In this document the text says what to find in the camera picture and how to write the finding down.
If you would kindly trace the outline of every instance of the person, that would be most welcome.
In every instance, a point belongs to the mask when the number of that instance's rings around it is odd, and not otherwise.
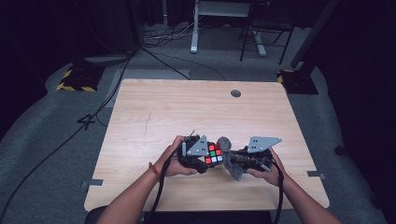
[[[167,158],[177,146],[182,143],[183,139],[183,136],[177,136],[173,144],[168,146],[161,157],[153,164],[153,167],[149,167],[131,186],[116,197],[109,206],[101,207],[101,214],[96,223],[137,223],[138,219],[141,217],[146,199],[154,186],[158,183],[159,177],[155,171],[161,171]],[[299,219],[303,223],[341,223],[337,217],[310,197],[286,173],[280,158],[272,148],[270,148],[270,150],[284,176],[284,193],[295,209]],[[261,172],[253,169],[247,169],[247,172],[257,178],[264,178],[268,183],[277,186],[278,171],[274,165],[271,169],[272,172]],[[195,174],[197,174],[196,170],[183,167],[178,162],[177,158],[172,158],[166,172],[166,176]]]

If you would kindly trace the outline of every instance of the person's right hand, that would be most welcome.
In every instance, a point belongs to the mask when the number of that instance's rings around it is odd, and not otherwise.
[[[286,174],[286,171],[285,171],[285,168],[283,167],[282,161],[280,160],[280,158],[277,156],[277,154],[274,152],[274,150],[271,147],[269,149],[271,150],[273,158],[276,161],[276,164],[279,166],[280,171],[282,171],[283,176],[286,178],[288,176],[288,174]],[[268,183],[278,187],[279,174],[277,172],[277,168],[273,164],[271,165],[271,172],[268,172],[268,171],[262,172],[262,171],[258,171],[255,169],[247,169],[247,172],[257,178],[264,178],[265,181],[267,181]]]

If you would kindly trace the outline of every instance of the gray carpet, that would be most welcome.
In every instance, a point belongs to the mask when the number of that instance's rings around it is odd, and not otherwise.
[[[157,55],[177,70],[190,71],[191,79],[222,80],[223,76],[226,80],[276,81],[276,71],[290,68],[309,30],[295,31],[282,65],[277,64],[281,49],[268,47],[268,55],[261,57],[252,45],[240,63],[239,32],[231,28],[203,30],[197,54],[190,54],[190,36],[148,50],[209,66]],[[23,177],[80,127],[76,121],[96,111],[120,68],[115,65],[105,70],[98,92],[56,91],[67,67],[48,79],[48,95],[15,122],[0,144],[1,209]],[[143,50],[136,53],[127,69],[169,70]],[[312,78],[319,95],[289,95],[289,99],[316,166],[328,177],[323,184],[330,199],[329,210],[344,223],[386,223],[381,211],[372,206],[370,188],[348,155],[334,154],[333,149],[342,143],[337,118],[318,69]],[[111,107],[104,108],[99,120],[107,124],[111,112]],[[87,131],[76,134],[27,179],[11,201],[3,223],[84,222],[86,190],[80,184],[91,179],[106,133],[106,127],[94,120]],[[299,221],[293,210],[284,210],[280,223]]]

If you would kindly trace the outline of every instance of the table top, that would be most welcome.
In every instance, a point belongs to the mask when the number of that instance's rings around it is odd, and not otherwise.
[[[241,92],[233,97],[231,91]],[[283,87],[275,82],[124,79],[107,127],[85,209],[108,205],[155,162],[176,135],[205,134],[209,142],[226,136],[232,150],[250,136],[281,137],[273,149],[288,174],[325,207],[329,199],[316,171]],[[150,193],[151,209],[158,191]],[[231,178],[223,165],[205,174],[166,177],[157,211],[272,210],[278,188],[263,179]],[[292,208],[284,197],[283,208]]]

